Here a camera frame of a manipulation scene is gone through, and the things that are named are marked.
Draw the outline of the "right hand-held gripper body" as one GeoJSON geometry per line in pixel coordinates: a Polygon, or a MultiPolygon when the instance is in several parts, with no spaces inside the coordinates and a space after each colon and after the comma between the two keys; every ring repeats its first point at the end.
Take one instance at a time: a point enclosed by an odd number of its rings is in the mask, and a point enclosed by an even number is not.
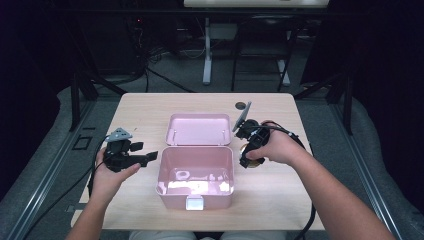
{"type": "Polygon", "coordinates": [[[253,149],[258,149],[268,143],[270,132],[256,120],[247,118],[250,106],[251,101],[246,104],[236,120],[233,132],[237,138],[246,139],[253,149]]]}

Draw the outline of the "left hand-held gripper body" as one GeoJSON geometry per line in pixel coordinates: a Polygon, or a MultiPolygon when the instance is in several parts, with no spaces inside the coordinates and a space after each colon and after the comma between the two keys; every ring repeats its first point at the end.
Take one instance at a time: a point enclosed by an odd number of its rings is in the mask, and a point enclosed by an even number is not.
{"type": "Polygon", "coordinates": [[[135,164],[129,154],[130,138],[132,135],[123,128],[117,128],[105,138],[107,145],[103,162],[110,170],[119,172],[135,164]]]}

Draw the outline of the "gold round object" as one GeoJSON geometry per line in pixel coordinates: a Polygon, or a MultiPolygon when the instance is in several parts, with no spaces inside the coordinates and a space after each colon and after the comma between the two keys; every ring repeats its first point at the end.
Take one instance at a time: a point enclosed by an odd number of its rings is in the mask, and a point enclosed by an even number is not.
{"type": "MultiPolygon", "coordinates": [[[[251,148],[251,150],[254,150],[254,149],[255,149],[255,147],[254,147],[253,145],[251,145],[251,144],[244,144],[244,145],[241,147],[241,149],[242,149],[244,146],[249,146],[249,147],[251,148]]],[[[256,167],[258,167],[258,166],[260,166],[261,164],[263,164],[263,163],[265,162],[265,159],[264,159],[264,158],[259,158],[259,159],[256,159],[256,160],[254,160],[254,161],[257,163],[257,166],[256,166],[256,167]]]]}

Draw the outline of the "pink box with white handle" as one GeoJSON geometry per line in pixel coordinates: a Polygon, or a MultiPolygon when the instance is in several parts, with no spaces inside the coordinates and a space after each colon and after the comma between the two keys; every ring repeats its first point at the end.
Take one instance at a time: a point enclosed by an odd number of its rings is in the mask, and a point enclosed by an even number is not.
{"type": "Polygon", "coordinates": [[[226,114],[178,113],[170,117],[156,184],[166,208],[201,211],[231,205],[231,140],[226,114]]]}

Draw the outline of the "person's left hand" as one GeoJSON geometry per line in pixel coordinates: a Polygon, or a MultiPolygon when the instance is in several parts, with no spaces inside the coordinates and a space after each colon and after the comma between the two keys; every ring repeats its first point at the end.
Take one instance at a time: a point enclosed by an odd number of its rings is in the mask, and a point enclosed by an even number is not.
{"type": "Polygon", "coordinates": [[[109,203],[120,189],[122,183],[136,174],[141,168],[141,165],[136,163],[120,172],[113,172],[104,164],[104,152],[105,149],[102,148],[96,156],[96,170],[90,202],[109,203]]]}

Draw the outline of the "person's right hand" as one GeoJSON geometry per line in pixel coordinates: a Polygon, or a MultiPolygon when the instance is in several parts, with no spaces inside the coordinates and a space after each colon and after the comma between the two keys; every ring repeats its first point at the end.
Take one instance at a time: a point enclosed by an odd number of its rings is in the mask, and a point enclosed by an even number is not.
{"type": "Polygon", "coordinates": [[[292,165],[301,156],[304,149],[287,133],[284,133],[276,123],[267,121],[264,123],[264,127],[270,131],[268,143],[247,152],[246,157],[249,160],[268,158],[270,161],[292,165]]]}

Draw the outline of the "white desk leg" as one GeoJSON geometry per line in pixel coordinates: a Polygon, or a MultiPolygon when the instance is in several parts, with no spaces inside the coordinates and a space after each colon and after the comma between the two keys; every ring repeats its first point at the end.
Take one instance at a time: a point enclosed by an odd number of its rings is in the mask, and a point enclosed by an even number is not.
{"type": "Polygon", "coordinates": [[[203,69],[203,84],[209,85],[211,83],[212,74],[212,54],[211,54],[211,38],[210,38],[210,21],[208,18],[205,19],[205,60],[203,69]]]}
{"type": "Polygon", "coordinates": [[[284,87],[289,87],[291,85],[287,69],[286,69],[286,63],[284,60],[278,60],[277,61],[278,69],[280,70],[280,75],[282,79],[282,85],[284,87]]]}

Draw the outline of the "black metal stand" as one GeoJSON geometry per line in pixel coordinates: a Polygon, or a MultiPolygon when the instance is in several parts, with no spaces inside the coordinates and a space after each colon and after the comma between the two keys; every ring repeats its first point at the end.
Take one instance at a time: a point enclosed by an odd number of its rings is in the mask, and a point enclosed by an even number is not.
{"type": "Polygon", "coordinates": [[[80,94],[83,94],[88,101],[96,101],[99,97],[99,93],[94,87],[95,83],[106,87],[119,96],[123,96],[126,93],[125,90],[91,71],[76,72],[70,85],[72,110],[72,123],[69,129],[70,132],[74,131],[81,121],[80,94]]]}
{"type": "Polygon", "coordinates": [[[328,79],[307,87],[302,92],[296,94],[294,98],[300,100],[317,92],[319,89],[329,86],[330,89],[325,97],[329,104],[338,104],[341,97],[344,97],[342,110],[342,125],[349,135],[352,135],[351,117],[353,103],[353,80],[346,73],[336,73],[328,79]]]}

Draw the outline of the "dark cabinet with red light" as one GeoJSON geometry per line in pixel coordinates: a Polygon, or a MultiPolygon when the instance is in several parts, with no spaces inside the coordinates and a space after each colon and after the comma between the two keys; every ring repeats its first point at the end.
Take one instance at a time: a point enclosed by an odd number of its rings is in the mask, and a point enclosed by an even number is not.
{"type": "Polygon", "coordinates": [[[142,72],[123,17],[85,15],[80,16],[79,21],[101,75],[136,75],[142,72]]]}

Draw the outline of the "black chair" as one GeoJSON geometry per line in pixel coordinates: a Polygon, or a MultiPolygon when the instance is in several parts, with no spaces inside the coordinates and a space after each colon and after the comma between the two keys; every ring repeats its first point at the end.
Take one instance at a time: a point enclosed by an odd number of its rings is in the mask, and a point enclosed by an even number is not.
{"type": "Polygon", "coordinates": [[[233,57],[231,90],[235,90],[237,76],[277,74],[277,92],[283,87],[278,60],[288,66],[299,33],[306,20],[294,15],[254,15],[240,22],[231,51],[233,57]]]}

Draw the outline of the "white desk top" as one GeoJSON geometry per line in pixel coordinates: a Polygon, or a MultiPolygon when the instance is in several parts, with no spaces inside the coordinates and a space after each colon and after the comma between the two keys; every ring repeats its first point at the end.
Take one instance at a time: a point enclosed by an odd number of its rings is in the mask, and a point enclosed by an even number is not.
{"type": "Polygon", "coordinates": [[[192,8],[326,8],[330,0],[183,0],[192,8]]]}

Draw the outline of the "metal floor rail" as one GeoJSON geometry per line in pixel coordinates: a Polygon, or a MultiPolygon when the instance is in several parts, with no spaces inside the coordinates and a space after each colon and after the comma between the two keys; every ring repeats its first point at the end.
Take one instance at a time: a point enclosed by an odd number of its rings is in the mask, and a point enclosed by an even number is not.
{"type": "Polygon", "coordinates": [[[52,129],[0,203],[4,217],[0,222],[7,227],[5,233],[0,234],[0,239],[23,239],[57,178],[71,144],[77,139],[77,132],[94,107],[95,102],[85,102],[79,114],[80,120],[70,131],[71,106],[61,106],[52,129]]]}
{"type": "Polygon", "coordinates": [[[334,118],[337,120],[337,126],[340,132],[342,133],[345,141],[347,142],[349,149],[353,155],[354,163],[355,163],[359,178],[367,193],[372,209],[377,214],[378,218],[386,225],[386,227],[390,230],[390,232],[395,236],[397,240],[404,240],[366,164],[364,156],[356,142],[355,137],[352,134],[348,133],[348,131],[346,130],[343,124],[342,111],[337,105],[334,105],[334,104],[330,104],[329,108],[334,118]]]}

